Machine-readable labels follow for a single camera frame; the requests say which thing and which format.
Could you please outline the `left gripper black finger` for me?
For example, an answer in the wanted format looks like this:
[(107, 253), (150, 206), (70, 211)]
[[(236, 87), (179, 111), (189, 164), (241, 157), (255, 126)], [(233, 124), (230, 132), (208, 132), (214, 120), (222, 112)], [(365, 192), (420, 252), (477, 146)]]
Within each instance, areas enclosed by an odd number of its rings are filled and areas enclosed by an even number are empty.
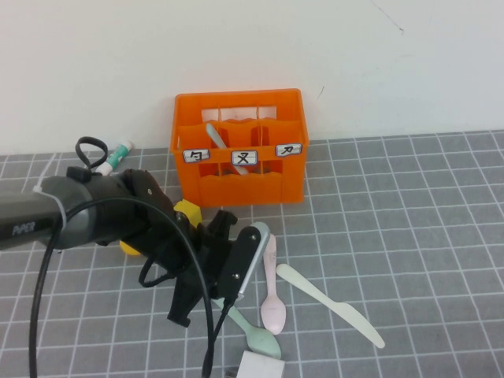
[(191, 323), (188, 316), (198, 302), (198, 280), (194, 277), (178, 277), (167, 318), (175, 324), (188, 328)]
[(212, 250), (229, 252), (232, 242), (229, 240), (231, 227), (237, 223), (237, 217), (227, 211), (219, 209), (215, 217), (207, 225), (208, 241)]

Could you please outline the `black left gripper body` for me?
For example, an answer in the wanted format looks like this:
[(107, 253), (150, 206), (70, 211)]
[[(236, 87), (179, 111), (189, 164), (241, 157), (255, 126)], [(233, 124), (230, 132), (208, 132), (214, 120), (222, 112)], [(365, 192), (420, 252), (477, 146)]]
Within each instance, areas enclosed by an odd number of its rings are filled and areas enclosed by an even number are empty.
[(208, 224), (195, 227), (183, 214), (172, 214), (170, 218), (172, 222), (161, 214), (144, 217), (146, 227), (141, 232), (141, 254), (146, 257), (146, 262), (141, 270), (141, 285), (154, 287), (180, 276), (194, 277), (199, 282), (199, 295), (202, 293), (194, 261), (180, 238), (182, 232), (195, 250), (209, 294), (220, 294), (218, 280), (231, 250), (212, 250), (208, 241)]

